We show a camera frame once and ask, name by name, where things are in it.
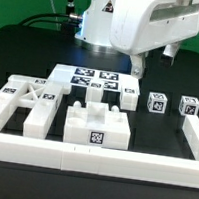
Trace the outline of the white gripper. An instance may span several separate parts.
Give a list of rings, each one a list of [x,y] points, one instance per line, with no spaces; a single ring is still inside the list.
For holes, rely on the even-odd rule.
[[[180,41],[198,32],[199,0],[116,0],[109,35],[115,49],[131,55],[131,75],[141,79],[144,52],[165,46],[161,64],[171,66]]]

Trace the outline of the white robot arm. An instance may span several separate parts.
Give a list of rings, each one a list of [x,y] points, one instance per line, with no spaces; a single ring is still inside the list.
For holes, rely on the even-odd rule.
[[[139,79],[150,50],[163,48],[170,66],[181,42],[198,32],[199,0],[91,0],[75,37],[94,52],[127,54]]]

